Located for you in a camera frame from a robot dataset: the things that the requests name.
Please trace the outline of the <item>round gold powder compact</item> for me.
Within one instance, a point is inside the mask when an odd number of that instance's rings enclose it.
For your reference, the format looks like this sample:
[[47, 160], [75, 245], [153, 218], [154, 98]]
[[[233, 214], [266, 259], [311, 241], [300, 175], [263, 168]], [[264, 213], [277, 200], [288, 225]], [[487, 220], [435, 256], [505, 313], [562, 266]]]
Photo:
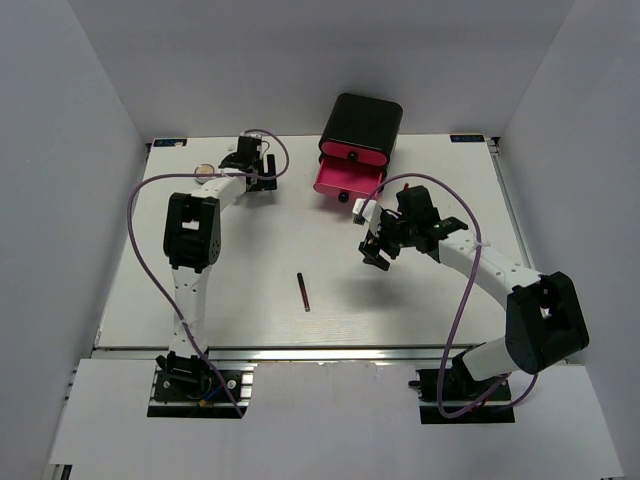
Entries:
[[198, 165], [194, 170], [195, 181], [203, 185], [214, 178], [216, 169], [213, 165], [203, 163]]

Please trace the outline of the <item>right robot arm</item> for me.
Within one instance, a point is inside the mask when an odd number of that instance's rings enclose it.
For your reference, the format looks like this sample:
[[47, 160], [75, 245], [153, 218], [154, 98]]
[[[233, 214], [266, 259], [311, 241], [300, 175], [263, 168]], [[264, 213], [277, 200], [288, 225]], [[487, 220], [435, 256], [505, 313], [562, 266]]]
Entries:
[[423, 186], [405, 189], [396, 199], [395, 212], [374, 200], [355, 202], [355, 223], [368, 227], [359, 245], [364, 263], [388, 270], [402, 249], [413, 248], [472, 280], [505, 312], [502, 337], [453, 359], [451, 384], [459, 396], [475, 398], [489, 379], [514, 371], [537, 374], [589, 345], [578, 295], [566, 274], [542, 274], [480, 243], [463, 221], [440, 217]]

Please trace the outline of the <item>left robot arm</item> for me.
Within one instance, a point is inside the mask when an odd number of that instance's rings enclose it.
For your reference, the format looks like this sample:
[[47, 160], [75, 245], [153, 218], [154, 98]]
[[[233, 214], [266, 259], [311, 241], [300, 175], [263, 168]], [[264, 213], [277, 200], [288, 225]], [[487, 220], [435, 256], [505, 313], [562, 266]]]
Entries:
[[259, 129], [241, 133], [236, 149], [219, 166], [194, 170], [196, 189], [169, 198], [163, 251], [171, 267], [175, 313], [163, 369], [185, 366], [176, 384], [191, 399], [202, 398], [211, 387], [205, 309], [211, 270], [221, 253], [221, 213], [246, 193], [277, 188], [275, 156], [264, 152], [265, 135]]

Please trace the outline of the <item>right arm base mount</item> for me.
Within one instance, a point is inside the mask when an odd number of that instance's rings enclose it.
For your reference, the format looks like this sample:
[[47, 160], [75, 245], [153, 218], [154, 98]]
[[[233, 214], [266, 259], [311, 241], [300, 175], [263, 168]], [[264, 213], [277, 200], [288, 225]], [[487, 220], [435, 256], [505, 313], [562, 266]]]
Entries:
[[[515, 414], [511, 402], [511, 390], [506, 380], [482, 403], [470, 412], [455, 419], [443, 417], [437, 408], [437, 369], [416, 371], [416, 378], [408, 382], [408, 387], [419, 398], [420, 421], [423, 425], [471, 425], [471, 424], [512, 424]], [[470, 388], [463, 388], [460, 380], [455, 380], [446, 370], [443, 387], [443, 407], [447, 413], [463, 408], [483, 394], [496, 381], [495, 378], [481, 383], [473, 382]]]

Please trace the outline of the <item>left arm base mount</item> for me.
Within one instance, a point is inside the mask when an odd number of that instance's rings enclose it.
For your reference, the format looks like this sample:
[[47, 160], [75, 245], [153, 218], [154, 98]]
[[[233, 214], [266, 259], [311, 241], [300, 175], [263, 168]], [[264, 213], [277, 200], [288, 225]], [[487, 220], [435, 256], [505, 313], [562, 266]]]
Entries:
[[240, 419], [246, 412], [247, 372], [223, 368], [217, 375], [198, 356], [173, 352], [158, 356], [155, 363], [148, 418]]

